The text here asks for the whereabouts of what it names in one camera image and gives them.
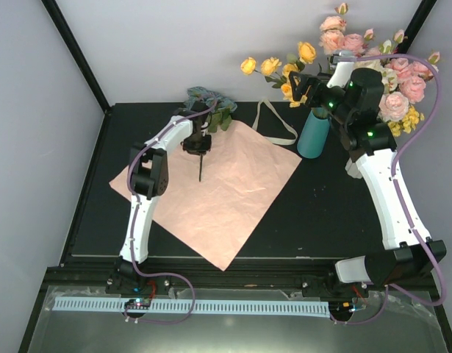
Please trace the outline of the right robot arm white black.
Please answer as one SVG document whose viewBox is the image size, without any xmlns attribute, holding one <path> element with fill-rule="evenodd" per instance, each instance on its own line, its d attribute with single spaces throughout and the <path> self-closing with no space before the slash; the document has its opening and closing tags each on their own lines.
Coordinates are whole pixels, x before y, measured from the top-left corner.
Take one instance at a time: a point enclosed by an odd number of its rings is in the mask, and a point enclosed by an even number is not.
<svg viewBox="0 0 452 353">
<path fill-rule="evenodd" d="M 354 282 L 392 285 L 438 268 L 446 246 L 432 240 L 420 220 L 395 159 L 395 139 L 378 120 L 381 73 L 369 68 L 337 69 L 333 76 L 292 72 L 289 81 L 293 98 L 330 117 L 350 157 L 347 171 L 365 181 L 381 225 L 384 248 L 338 261 L 324 279 L 326 291 L 342 296 Z"/>
</svg>

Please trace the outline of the cream ribbon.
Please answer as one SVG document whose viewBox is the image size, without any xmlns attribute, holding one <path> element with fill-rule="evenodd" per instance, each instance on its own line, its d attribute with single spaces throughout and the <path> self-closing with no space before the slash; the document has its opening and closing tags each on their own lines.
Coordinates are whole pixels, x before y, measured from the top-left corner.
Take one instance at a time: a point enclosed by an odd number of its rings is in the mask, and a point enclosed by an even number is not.
<svg viewBox="0 0 452 353">
<path fill-rule="evenodd" d="M 298 139 L 298 133 L 297 131 L 289 125 L 278 113 L 276 108 L 273 106 L 273 104 L 268 99 L 261 99 L 257 103 L 257 109 L 256 109 L 256 115 L 254 118 L 254 122 L 252 123 L 251 128 L 255 131 L 259 131 L 259 124 L 261 123 L 262 119 L 262 108 L 265 108 L 265 110 L 268 112 L 268 115 L 266 116 L 268 124 L 267 131 L 271 132 L 272 128 L 280 129 L 282 128 L 284 132 L 288 133 L 289 136 L 286 137 L 278 137 L 275 135 L 264 135 L 264 137 L 271 142 L 273 145 L 276 146 L 291 146 L 293 145 L 297 139 Z"/>
</svg>

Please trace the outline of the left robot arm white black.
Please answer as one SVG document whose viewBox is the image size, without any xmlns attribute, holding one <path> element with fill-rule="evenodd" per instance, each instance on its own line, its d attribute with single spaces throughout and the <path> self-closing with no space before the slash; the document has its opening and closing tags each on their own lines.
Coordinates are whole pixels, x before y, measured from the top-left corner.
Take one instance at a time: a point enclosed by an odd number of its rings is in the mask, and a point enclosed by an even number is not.
<svg viewBox="0 0 452 353">
<path fill-rule="evenodd" d="M 132 147 L 127 168 L 126 186 L 131 206 L 126 237 L 107 281 L 108 293 L 141 294 L 156 285 L 155 279 L 180 279 L 172 273 L 147 274 L 140 270 L 148 258 L 148 240 L 154 211 L 169 183 L 168 156 L 178 146 L 185 152 L 203 158 L 210 151 L 212 138 L 206 133 L 207 116 L 213 110 L 196 102 L 191 108 L 178 109 L 153 138 Z"/>
</svg>

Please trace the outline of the pink wrapping paper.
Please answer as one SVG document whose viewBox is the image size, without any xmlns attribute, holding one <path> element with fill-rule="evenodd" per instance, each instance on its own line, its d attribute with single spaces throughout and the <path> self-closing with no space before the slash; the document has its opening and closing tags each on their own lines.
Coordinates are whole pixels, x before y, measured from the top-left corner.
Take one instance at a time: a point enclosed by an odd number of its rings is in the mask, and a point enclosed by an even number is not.
<svg viewBox="0 0 452 353">
<path fill-rule="evenodd" d="M 153 220 L 224 271 L 298 167 L 301 158 L 240 121 L 212 136 L 198 181 L 199 158 L 177 147 L 169 183 Z M 151 228 L 148 255 L 153 254 Z"/>
</svg>

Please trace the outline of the pink rose stem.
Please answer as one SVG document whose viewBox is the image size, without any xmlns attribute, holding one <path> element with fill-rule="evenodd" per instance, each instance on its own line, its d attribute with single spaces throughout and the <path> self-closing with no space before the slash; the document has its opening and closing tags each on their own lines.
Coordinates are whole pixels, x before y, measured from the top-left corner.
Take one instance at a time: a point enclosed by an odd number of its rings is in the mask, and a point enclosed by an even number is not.
<svg viewBox="0 0 452 353">
<path fill-rule="evenodd" d="M 368 42 L 374 38 L 374 30 L 367 29 L 363 35 L 348 34 L 344 36 L 342 49 L 351 51 L 355 56 L 360 56 L 365 52 Z"/>
<path fill-rule="evenodd" d="M 320 25 L 320 42 L 324 54 L 329 55 L 343 48 L 347 23 L 345 15 L 348 4 L 343 2 L 335 8 L 336 15 L 328 16 Z"/>
</svg>

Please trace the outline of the yellow rose stem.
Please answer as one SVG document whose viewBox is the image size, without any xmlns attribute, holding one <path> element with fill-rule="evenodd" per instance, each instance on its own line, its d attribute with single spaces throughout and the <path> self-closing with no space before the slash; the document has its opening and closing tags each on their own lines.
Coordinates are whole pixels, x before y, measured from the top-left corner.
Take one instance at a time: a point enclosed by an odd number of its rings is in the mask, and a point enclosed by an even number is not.
<svg viewBox="0 0 452 353">
<path fill-rule="evenodd" d="M 313 64 L 316 58 L 317 52 L 312 44 L 299 42 L 297 54 L 292 54 L 285 64 L 278 57 L 269 57 L 258 65 L 253 57 L 248 57 L 240 64 L 240 70 L 246 76 L 261 74 L 266 82 L 273 84 L 272 88 L 281 91 L 283 100 L 289 103 L 290 108 L 297 108 L 303 105 L 306 99 L 293 98 L 290 73 L 301 73 L 306 65 Z"/>
</svg>

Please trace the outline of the blue hydrangea stem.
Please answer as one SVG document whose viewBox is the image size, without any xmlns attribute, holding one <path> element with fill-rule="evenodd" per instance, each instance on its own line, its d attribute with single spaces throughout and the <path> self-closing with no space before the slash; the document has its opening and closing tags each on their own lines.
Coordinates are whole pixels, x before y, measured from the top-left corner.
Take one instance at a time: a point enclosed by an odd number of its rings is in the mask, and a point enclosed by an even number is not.
<svg viewBox="0 0 452 353">
<path fill-rule="evenodd" d="M 230 98 L 201 86 L 187 89 L 187 100 L 184 106 L 192 112 L 206 111 L 193 118 L 193 136 L 212 136 L 219 129 L 226 131 L 232 123 L 232 113 L 237 109 L 237 104 Z M 199 182 L 202 180 L 205 155 L 197 155 L 199 156 Z"/>
</svg>

